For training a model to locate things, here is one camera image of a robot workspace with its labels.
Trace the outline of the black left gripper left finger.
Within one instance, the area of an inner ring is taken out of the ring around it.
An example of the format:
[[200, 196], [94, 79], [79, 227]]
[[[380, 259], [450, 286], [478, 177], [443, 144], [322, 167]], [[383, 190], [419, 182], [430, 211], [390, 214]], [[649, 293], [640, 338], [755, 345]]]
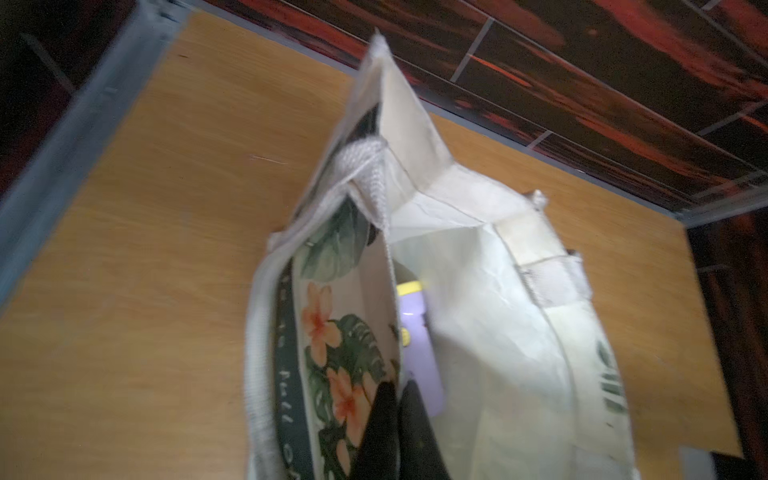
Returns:
[[376, 391], [374, 404], [357, 457], [352, 464], [352, 480], [387, 479], [398, 477], [398, 403], [392, 382], [382, 382]]

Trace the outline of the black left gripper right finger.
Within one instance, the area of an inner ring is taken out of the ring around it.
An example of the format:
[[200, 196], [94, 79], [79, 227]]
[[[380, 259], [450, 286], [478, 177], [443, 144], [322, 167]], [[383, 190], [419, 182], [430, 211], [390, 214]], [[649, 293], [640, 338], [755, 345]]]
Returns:
[[414, 380], [398, 407], [400, 479], [450, 480], [420, 390]]

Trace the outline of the white flashlight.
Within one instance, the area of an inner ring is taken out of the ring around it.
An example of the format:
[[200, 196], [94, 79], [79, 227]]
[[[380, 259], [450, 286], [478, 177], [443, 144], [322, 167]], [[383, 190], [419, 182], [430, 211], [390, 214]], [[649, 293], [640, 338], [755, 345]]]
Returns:
[[423, 286], [419, 281], [397, 285], [404, 370], [419, 387], [427, 415], [442, 413], [445, 393], [428, 322]]

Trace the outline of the white canvas tote bag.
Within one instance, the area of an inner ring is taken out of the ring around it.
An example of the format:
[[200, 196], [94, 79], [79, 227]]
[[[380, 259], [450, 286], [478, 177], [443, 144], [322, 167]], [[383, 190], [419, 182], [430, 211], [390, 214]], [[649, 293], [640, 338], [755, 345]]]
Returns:
[[371, 37], [343, 119], [250, 292], [251, 479], [350, 479], [382, 382], [401, 400], [397, 285], [419, 281], [450, 479], [636, 479], [621, 375], [579, 254], [458, 163]]

